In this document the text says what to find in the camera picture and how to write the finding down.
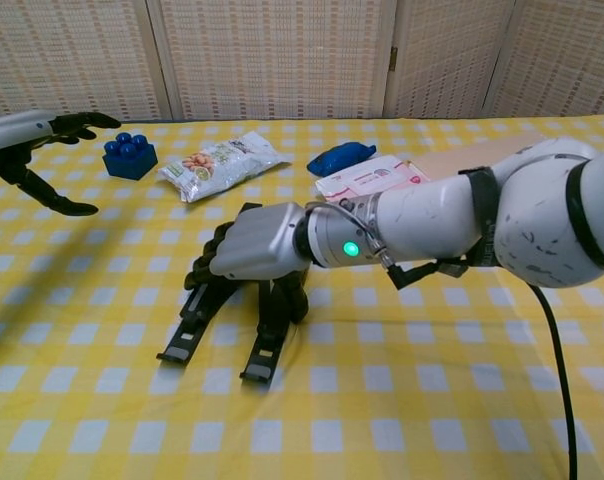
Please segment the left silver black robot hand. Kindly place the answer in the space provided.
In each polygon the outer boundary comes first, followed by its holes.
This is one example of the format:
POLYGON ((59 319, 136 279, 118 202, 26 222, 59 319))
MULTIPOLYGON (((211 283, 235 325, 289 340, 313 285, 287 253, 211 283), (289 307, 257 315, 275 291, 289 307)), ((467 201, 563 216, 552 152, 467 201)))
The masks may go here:
POLYGON ((56 115, 43 109, 28 110, 0 117, 0 178, 17 186, 44 207, 65 216, 90 216, 98 208, 62 196, 34 171, 27 167, 31 153, 44 145, 74 145, 93 140, 93 127, 117 129, 121 122, 100 112, 79 112, 56 115))

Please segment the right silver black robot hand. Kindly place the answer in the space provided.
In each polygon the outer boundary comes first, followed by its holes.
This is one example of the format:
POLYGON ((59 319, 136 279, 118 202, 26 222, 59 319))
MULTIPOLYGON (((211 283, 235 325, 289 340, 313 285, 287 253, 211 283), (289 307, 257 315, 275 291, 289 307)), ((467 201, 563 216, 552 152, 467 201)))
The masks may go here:
POLYGON ((296 228, 304 218, 303 207, 293 202, 241 211, 235 220, 216 227, 186 275, 184 288, 192 290, 217 278, 276 280, 308 270, 310 257, 295 245, 296 228))

